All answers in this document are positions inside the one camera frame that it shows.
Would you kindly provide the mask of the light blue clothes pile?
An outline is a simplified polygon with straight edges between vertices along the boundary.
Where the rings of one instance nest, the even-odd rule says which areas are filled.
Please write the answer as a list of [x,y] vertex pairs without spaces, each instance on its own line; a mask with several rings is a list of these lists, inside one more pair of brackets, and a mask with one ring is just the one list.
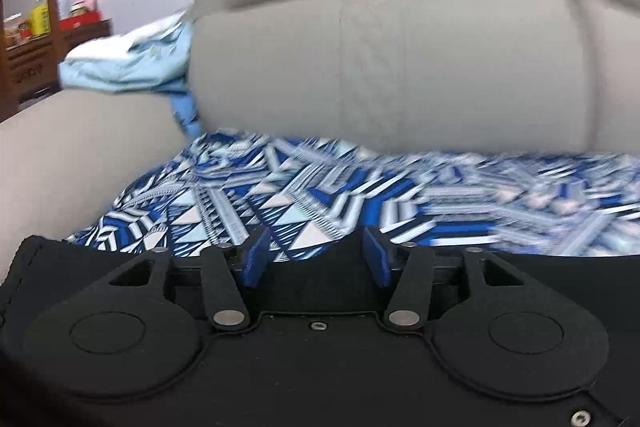
[[192,23],[187,10],[122,35],[75,46],[58,65],[64,89],[102,93],[166,95],[172,113],[191,140],[203,133],[188,87]]

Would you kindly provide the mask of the blue white patterned sofa cover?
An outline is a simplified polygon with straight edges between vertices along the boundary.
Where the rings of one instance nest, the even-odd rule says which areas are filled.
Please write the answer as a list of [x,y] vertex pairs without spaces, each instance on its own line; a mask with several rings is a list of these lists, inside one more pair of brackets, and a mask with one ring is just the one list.
[[73,244],[193,257],[270,231],[304,260],[359,227],[394,243],[512,254],[633,256],[639,161],[627,154],[375,153],[345,140],[204,134],[132,182]]

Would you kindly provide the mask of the red box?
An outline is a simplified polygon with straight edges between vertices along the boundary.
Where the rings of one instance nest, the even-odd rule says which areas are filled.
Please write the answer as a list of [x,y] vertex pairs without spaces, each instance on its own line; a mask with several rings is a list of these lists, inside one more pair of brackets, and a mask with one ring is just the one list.
[[62,31],[68,31],[80,26],[97,24],[103,20],[98,0],[77,0],[70,7],[68,17],[60,20]]

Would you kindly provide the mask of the yellow bottle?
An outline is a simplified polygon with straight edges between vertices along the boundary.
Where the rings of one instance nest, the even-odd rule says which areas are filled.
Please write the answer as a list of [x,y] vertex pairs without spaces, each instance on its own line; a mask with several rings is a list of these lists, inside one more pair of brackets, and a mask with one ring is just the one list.
[[30,30],[34,37],[47,35],[51,31],[46,0],[35,0],[35,4],[30,11]]

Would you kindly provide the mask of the brown wooden shelf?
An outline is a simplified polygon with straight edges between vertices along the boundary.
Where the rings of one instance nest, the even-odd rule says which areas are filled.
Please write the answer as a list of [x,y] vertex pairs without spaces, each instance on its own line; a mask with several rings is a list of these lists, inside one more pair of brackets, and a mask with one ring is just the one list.
[[62,31],[58,0],[46,0],[51,31],[34,37],[30,14],[1,17],[1,119],[7,120],[20,110],[23,102],[41,92],[60,89],[58,64],[73,46],[94,38],[107,37],[112,25],[105,18],[97,24]]

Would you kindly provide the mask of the black pants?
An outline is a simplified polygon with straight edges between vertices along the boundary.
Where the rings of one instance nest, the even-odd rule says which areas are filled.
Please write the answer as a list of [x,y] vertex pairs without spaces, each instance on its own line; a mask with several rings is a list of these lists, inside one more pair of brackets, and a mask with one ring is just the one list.
[[[595,315],[610,334],[638,333],[639,260],[636,257],[567,258],[512,255],[501,259]],[[122,269],[117,287],[149,283],[158,254],[108,253],[39,236],[25,239],[1,286],[1,347],[22,351],[26,329],[38,315]],[[370,312],[390,300],[355,242],[302,261],[271,263],[256,287],[240,289],[251,317],[262,312]]]

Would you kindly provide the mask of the beige leather sofa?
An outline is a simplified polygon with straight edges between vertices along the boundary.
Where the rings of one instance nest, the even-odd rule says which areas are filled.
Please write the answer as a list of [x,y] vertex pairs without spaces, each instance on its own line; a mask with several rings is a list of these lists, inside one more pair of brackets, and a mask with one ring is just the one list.
[[[639,0],[195,0],[193,13],[202,135],[639,160]],[[65,90],[6,120],[2,267],[29,236],[72,243],[193,141],[156,94]]]

